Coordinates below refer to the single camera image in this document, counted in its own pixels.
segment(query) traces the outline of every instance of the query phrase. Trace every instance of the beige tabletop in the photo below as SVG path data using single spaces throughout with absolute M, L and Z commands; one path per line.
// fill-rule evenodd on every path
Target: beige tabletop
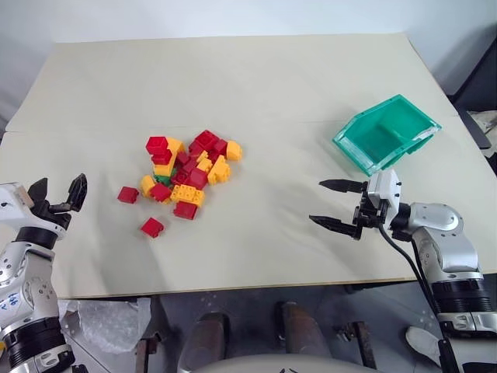
M 495 177 L 402 34 L 58 44 L 7 127 L 0 180 L 47 176 L 55 203 L 86 173 L 85 206 L 55 248 L 62 298 L 412 278 L 378 232 L 356 242 L 308 219 L 351 221 L 359 195 L 318 182 L 367 177 L 330 140 L 399 93 L 443 127 L 395 165 L 402 200 L 456 208 L 483 271 L 497 271 Z M 206 189 L 194 221 L 116 199 L 151 171 L 148 136 L 188 143 L 206 128 L 245 157 Z M 149 217 L 166 225 L 157 239 L 138 230 Z

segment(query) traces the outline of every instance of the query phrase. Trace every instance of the grey floor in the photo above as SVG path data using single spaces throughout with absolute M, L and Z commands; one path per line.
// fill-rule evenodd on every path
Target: grey floor
M 497 276 L 486 277 L 491 294 L 497 295 Z M 364 321 L 371 333 L 378 370 L 385 373 L 438 372 L 440 369 L 410 350 L 404 331 L 410 326 L 427 329 L 440 336 L 438 326 L 417 283 L 394 284 L 349 294 L 343 286 L 263 288 L 236 291 L 201 291 L 161 295 L 170 332 L 156 355 L 151 355 L 149 371 L 173 373 L 184 340 L 195 321 L 206 312 L 220 311 L 231 320 L 228 357 L 248 354 L 283 354 L 273 324 L 278 301 L 296 301 L 315 317 L 334 358 L 360 364 L 355 342 L 340 340 L 334 326 Z M 135 356 L 105 354 L 85 340 L 78 323 L 69 320 L 64 333 L 73 346 L 78 363 L 91 373 L 134 371 Z M 5 368 L 2 358 L 0 371 Z

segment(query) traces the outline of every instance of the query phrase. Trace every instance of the white wall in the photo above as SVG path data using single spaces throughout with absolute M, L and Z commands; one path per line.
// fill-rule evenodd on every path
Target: white wall
M 0 120 L 53 42 L 404 31 L 447 93 L 495 37 L 497 0 L 0 0 Z

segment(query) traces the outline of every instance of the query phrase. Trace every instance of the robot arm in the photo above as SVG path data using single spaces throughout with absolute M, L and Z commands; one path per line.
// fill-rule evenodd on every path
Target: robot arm
M 58 321 L 57 295 L 50 282 L 52 251 L 63 239 L 86 196 L 86 178 L 78 176 L 69 198 L 58 205 L 45 200 L 47 179 L 28 192 L 19 183 L 0 185 L 0 222 L 18 230 L 0 256 L 0 337 L 12 373 L 85 371 L 75 358 Z
M 374 175 L 370 182 L 326 180 L 340 192 L 361 193 L 353 223 L 323 216 L 309 218 L 325 228 L 360 239 L 363 228 L 379 228 L 393 247 L 408 259 L 423 293 L 439 320 L 439 342 L 445 372 L 467 367 L 497 366 L 497 312 L 492 309 L 479 269 L 478 254 L 463 233 L 463 218 L 445 204 L 399 203 L 401 183 L 394 171 Z M 384 233 L 412 242 L 418 268 Z

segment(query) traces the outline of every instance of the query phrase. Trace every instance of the toy building block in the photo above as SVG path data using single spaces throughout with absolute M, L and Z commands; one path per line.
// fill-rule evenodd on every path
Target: toy building block
M 174 160 L 169 162 L 167 165 L 154 165 L 154 175 L 171 177 L 173 164 Z
M 169 187 L 171 185 L 171 177 L 154 175 L 155 182 L 161 183 Z
M 184 182 L 186 185 L 190 185 L 197 190 L 202 190 L 207 184 L 207 173 L 201 169 L 195 168 L 188 176 L 188 179 Z
M 220 138 L 217 140 L 217 143 L 214 144 L 212 147 L 212 150 L 215 151 L 216 153 L 219 153 L 220 155 L 226 156 L 226 148 L 228 147 L 228 143 Z
M 172 191 L 164 184 L 157 183 L 150 189 L 150 196 L 157 202 L 163 202 L 171 196 Z
M 217 161 L 217 159 L 219 158 L 219 155 L 221 155 L 221 153 L 216 152 L 214 149 L 212 149 L 209 151 L 209 154 L 207 157 L 212 161 L 212 164 L 214 164 Z
M 193 142 L 196 142 L 198 145 L 200 145 L 203 150 L 210 151 L 218 140 L 218 136 L 208 130 L 205 130 L 204 132 L 199 134 Z
M 239 161 L 242 159 L 242 147 L 234 141 L 228 141 L 226 147 L 226 159 L 230 161 Z
M 185 147 L 183 146 L 183 143 L 180 140 L 176 140 L 175 138 L 166 138 L 168 141 L 168 149 L 173 153 L 173 154 L 178 154 L 180 152 L 185 151 Z
M 196 162 L 199 163 L 202 159 L 204 158 L 207 158 L 208 154 L 207 152 L 204 150 L 200 153 L 200 155 L 196 158 Z
M 171 194 L 171 200 L 188 202 L 195 204 L 197 207 L 202 207 L 204 198 L 205 193 L 202 190 L 197 190 L 189 185 L 176 185 Z
M 228 181 L 231 175 L 230 166 L 226 163 L 226 158 L 223 155 L 220 155 L 217 159 L 210 172 L 207 174 L 207 181 L 210 185 L 214 185 L 218 182 Z
M 176 156 L 176 162 L 184 166 L 189 161 L 189 156 L 185 152 L 179 152 Z
M 125 204 L 134 204 L 137 201 L 138 194 L 140 194 L 138 189 L 123 186 L 117 199 Z
M 202 207 L 203 200 L 205 198 L 205 193 L 202 190 L 195 190 L 195 194 L 193 195 L 192 204 L 197 207 Z
M 210 169 L 212 168 L 212 161 L 208 158 L 204 158 L 198 165 L 196 165 L 196 167 L 198 169 L 201 169 L 205 173 L 209 173 Z
M 140 181 L 141 192 L 145 197 L 150 197 L 150 189 L 155 186 L 155 181 L 150 175 L 145 175 Z
M 203 152 L 203 148 L 197 142 L 192 142 L 188 147 L 188 152 L 190 158 L 197 159 L 200 154 Z
M 163 155 L 153 155 L 151 157 L 152 163 L 155 165 L 168 165 L 169 161 L 171 161 L 172 152 L 169 149 L 165 150 L 165 154 Z
M 180 201 L 176 204 L 176 208 L 172 211 L 172 213 L 178 218 L 193 220 L 193 218 L 195 218 L 197 208 L 198 207 L 194 204 Z
M 151 136 L 145 148 L 150 155 L 164 155 L 168 150 L 168 141 L 164 136 Z
M 164 225 L 160 221 L 150 218 L 143 224 L 140 230 L 154 239 L 164 230 Z
M 184 184 L 188 180 L 188 173 L 180 169 L 172 178 L 171 183 L 174 185 Z
M 195 159 L 190 159 L 181 169 L 183 172 L 189 174 L 192 172 L 192 170 L 196 168 L 196 160 Z

